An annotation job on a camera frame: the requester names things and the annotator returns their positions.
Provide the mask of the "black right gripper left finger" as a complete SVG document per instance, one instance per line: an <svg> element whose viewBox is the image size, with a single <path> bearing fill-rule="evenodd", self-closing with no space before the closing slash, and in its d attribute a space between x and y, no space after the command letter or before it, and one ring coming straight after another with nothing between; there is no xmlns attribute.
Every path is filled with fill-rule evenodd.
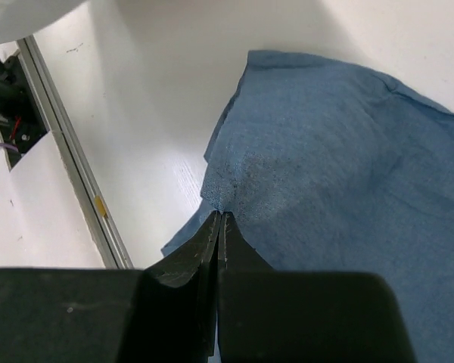
<svg viewBox="0 0 454 363"><path fill-rule="evenodd" d="M213 355L220 213L145 270L145 348L151 362L206 362Z"/></svg>

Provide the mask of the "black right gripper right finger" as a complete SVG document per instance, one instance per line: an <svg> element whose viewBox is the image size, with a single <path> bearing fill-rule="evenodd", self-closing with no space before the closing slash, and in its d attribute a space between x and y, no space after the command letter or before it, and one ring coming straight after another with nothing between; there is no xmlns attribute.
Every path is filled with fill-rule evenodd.
<svg viewBox="0 0 454 363"><path fill-rule="evenodd" d="M223 362L278 362L278 274L243 238L231 213L219 232L218 342Z"/></svg>

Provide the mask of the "blue fabric pillowcase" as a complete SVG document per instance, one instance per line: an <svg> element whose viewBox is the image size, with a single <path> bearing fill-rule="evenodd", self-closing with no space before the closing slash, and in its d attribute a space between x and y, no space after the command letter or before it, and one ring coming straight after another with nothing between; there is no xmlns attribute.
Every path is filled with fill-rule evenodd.
<svg viewBox="0 0 454 363"><path fill-rule="evenodd" d="M201 204L280 270L370 271L420 362L454 362L454 113L384 73L250 51L204 154Z"/></svg>

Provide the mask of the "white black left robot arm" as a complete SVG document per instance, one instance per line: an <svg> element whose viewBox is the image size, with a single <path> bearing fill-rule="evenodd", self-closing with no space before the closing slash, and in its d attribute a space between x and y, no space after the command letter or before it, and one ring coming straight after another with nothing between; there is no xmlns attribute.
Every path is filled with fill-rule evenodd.
<svg viewBox="0 0 454 363"><path fill-rule="evenodd" d="M23 105L23 92L14 84L15 75L0 58L0 115L15 117Z"/></svg>

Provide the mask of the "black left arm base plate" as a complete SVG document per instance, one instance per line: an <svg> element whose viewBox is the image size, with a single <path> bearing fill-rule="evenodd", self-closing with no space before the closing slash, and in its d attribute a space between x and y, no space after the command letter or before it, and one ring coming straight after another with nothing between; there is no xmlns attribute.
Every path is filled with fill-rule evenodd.
<svg viewBox="0 0 454 363"><path fill-rule="evenodd" d="M17 54L0 58L0 136L11 168L47 134Z"/></svg>

